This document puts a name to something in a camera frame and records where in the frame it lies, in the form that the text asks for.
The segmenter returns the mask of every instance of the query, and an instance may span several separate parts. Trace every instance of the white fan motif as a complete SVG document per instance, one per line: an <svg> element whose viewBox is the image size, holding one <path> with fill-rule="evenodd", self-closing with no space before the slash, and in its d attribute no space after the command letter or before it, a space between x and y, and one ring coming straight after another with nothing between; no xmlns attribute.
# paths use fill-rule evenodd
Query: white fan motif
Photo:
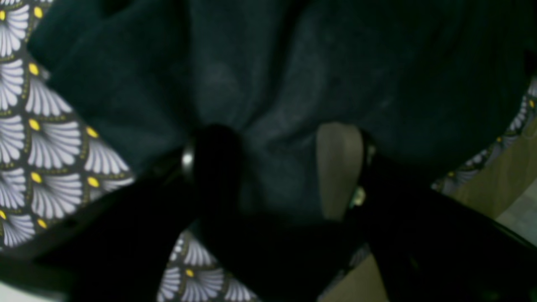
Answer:
<svg viewBox="0 0 537 302"><path fill-rule="evenodd" d="M0 0L0 4L4 4L4 5L12 5L12 4L15 4L15 3L19 3L20 0Z"/></svg>
<svg viewBox="0 0 537 302"><path fill-rule="evenodd" d="M0 48L2 48L2 27L0 27ZM7 110L17 105L17 96L23 93L23 61L0 63L0 109Z"/></svg>
<svg viewBox="0 0 537 302"><path fill-rule="evenodd" d="M37 65L30 63L28 66L30 74L30 93L26 111L42 116L60 116L63 113L72 111L71 107L53 90L49 89L41 79L37 78L40 69Z"/></svg>
<svg viewBox="0 0 537 302"><path fill-rule="evenodd" d="M14 11L0 10L0 57L9 56L20 49L28 28L29 8L29 5L25 5Z"/></svg>
<svg viewBox="0 0 537 302"><path fill-rule="evenodd" d="M179 254L183 251L183 246L185 244L185 232L182 232L173 247L173 251L170 254L170 261L175 261L178 259Z"/></svg>
<svg viewBox="0 0 537 302"><path fill-rule="evenodd" d="M4 244L8 247L18 246L35 235L30 215L6 215L0 211L0 219L4 228Z"/></svg>
<svg viewBox="0 0 537 302"><path fill-rule="evenodd" d="M202 302L218 296L224 283L224 273L222 269L185 271L186 286L181 297L182 302Z"/></svg>
<svg viewBox="0 0 537 302"><path fill-rule="evenodd" d="M30 119L29 124L34 130L29 164L38 168L60 169L64 164L75 162L82 144L77 122L49 124Z"/></svg>
<svg viewBox="0 0 537 302"><path fill-rule="evenodd" d="M0 118L0 162L10 163L20 158L24 148L24 126L20 116Z"/></svg>
<svg viewBox="0 0 537 302"><path fill-rule="evenodd" d="M161 280L161 286L158 289L157 301L165 302L175 297L179 290L180 281L179 268L168 268L164 272L164 277Z"/></svg>
<svg viewBox="0 0 537 302"><path fill-rule="evenodd" d="M233 302L249 302L256 298L251 290L235 278L229 280L228 292L224 299Z"/></svg>
<svg viewBox="0 0 537 302"><path fill-rule="evenodd" d="M63 218L72 214L82 203L80 175L39 175L33 180L32 211L42 218Z"/></svg>
<svg viewBox="0 0 537 302"><path fill-rule="evenodd" d="M96 179L95 177L88 177L88 185L90 186L90 200L99 199L104 194L113 192L124 186L128 186L133 182L133 178Z"/></svg>
<svg viewBox="0 0 537 302"><path fill-rule="evenodd" d="M103 141L98 140L99 134L91 127L86 128L86 132L90 137L88 160L84 169L94 173L119 174L122 171L127 171L126 163L119 155L107 146Z"/></svg>
<svg viewBox="0 0 537 302"><path fill-rule="evenodd" d="M214 257L196 239L192 238L188 243L185 264L201 267L214 264Z"/></svg>
<svg viewBox="0 0 537 302"><path fill-rule="evenodd" d="M0 206L17 209L24 206L26 179L22 168L0 172Z"/></svg>

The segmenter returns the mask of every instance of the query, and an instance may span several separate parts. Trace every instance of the beige surface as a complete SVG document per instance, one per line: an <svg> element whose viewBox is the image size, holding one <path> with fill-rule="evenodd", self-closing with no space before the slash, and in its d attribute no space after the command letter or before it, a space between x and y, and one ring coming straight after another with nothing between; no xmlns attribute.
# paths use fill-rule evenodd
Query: beige surface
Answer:
<svg viewBox="0 0 537 302"><path fill-rule="evenodd" d="M530 124L526 133L536 131L537 120ZM453 197L478 212L498 218L500 223L537 243L536 178L537 139L520 137L490 166L459 188ZM386 301L382 279L372 256L323 299L323 302Z"/></svg>
<svg viewBox="0 0 537 302"><path fill-rule="evenodd" d="M387 299L375 258L369 255L323 302L386 302Z"/></svg>
<svg viewBox="0 0 537 302"><path fill-rule="evenodd" d="M534 120L526 133L537 131ZM488 217L502 214L537 178L537 139L520 137L453 197Z"/></svg>

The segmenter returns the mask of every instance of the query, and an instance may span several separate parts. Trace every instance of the dark green fabric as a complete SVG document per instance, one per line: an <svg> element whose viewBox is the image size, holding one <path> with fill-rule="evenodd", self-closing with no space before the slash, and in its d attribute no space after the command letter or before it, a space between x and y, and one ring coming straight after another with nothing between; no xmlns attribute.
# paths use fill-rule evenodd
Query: dark green fabric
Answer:
<svg viewBox="0 0 537 302"><path fill-rule="evenodd" d="M241 213L311 226L320 123L364 129L432 183L517 113L533 12L530 0L57 0L29 48L137 174L191 130L225 124L245 149Z"/></svg>

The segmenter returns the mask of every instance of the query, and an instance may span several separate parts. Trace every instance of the dark fabric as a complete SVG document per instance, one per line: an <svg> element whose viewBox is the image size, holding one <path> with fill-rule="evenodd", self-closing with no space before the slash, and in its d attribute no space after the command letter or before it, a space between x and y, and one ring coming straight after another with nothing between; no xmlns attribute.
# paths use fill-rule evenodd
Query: dark fabric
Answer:
<svg viewBox="0 0 537 302"><path fill-rule="evenodd" d="M533 19L530 0L58 0L29 48L137 174L225 124L245 149L241 213L311 226L320 123L364 129L428 185L517 113Z"/></svg>

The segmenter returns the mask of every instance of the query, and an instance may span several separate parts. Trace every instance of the fan pattern fabric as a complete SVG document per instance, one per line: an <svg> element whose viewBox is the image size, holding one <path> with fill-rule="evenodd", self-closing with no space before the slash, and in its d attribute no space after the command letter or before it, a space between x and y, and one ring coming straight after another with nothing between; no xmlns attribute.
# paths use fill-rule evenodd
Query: fan pattern fabric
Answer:
<svg viewBox="0 0 537 302"><path fill-rule="evenodd" d="M31 240L134 175L91 126L45 81L26 43L53 0L0 0L0 250ZM537 80L497 141L433 184L449 194L521 135L537 110ZM360 248L326 290L369 253ZM191 233L184 232L163 272L158 302L258 301Z"/></svg>

